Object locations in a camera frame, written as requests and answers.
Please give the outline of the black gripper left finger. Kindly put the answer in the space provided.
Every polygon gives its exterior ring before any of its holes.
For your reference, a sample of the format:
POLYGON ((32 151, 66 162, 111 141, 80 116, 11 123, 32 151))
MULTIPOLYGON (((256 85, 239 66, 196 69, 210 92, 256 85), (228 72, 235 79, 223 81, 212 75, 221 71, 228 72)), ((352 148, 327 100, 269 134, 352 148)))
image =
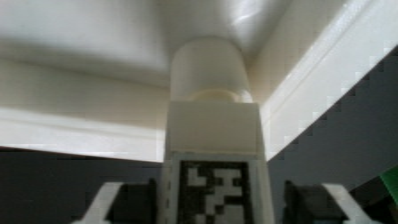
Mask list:
POLYGON ((157 224, 157 181, 107 182, 72 224, 157 224))

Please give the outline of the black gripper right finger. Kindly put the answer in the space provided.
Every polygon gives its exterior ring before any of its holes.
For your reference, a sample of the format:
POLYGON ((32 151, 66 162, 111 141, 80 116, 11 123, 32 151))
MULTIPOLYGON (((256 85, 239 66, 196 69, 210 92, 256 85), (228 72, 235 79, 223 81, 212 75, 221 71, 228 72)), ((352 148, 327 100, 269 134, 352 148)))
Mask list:
POLYGON ((386 224, 367 214, 342 184, 285 182, 283 224, 386 224))

